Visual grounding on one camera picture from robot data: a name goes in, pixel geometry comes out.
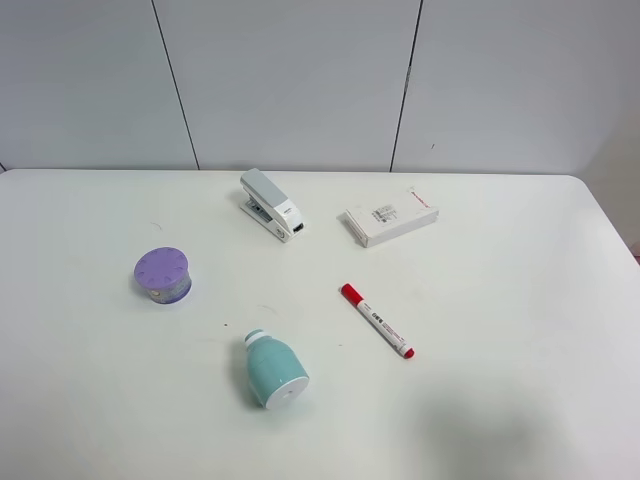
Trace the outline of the white grey stapler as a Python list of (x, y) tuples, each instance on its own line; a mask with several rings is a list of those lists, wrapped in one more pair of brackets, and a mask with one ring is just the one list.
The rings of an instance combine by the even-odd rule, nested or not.
[(303, 230), (299, 208), (262, 171), (244, 172), (240, 183), (248, 195), (241, 209), (281, 242), (288, 243)]

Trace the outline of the red whiteboard marker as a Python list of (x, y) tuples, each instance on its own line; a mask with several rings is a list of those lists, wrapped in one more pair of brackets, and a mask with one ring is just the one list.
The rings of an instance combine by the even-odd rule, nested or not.
[(340, 287), (341, 295), (369, 322), (393, 350), (404, 359), (411, 359), (415, 350), (400, 336), (378, 311), (373, 308), (364, 297), (349, 283)]

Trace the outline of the white cardboard box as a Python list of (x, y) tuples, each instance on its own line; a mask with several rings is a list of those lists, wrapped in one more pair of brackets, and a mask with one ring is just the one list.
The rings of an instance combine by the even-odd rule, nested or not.
[(430, 225), (438, 217), (439, 209), (409, 187), (384, 201), (350, 207), (341, 219), (356, 240), (370, 248)]

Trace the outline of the purple round container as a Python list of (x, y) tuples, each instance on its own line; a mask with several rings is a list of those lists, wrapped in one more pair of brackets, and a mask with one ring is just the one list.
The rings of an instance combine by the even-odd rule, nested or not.
[(159, 247), (136, 263), (133, 277), (149, 298), (158, 304), (172, 304), (191, 290), (192, 280), (186, 255), (174, 247)]

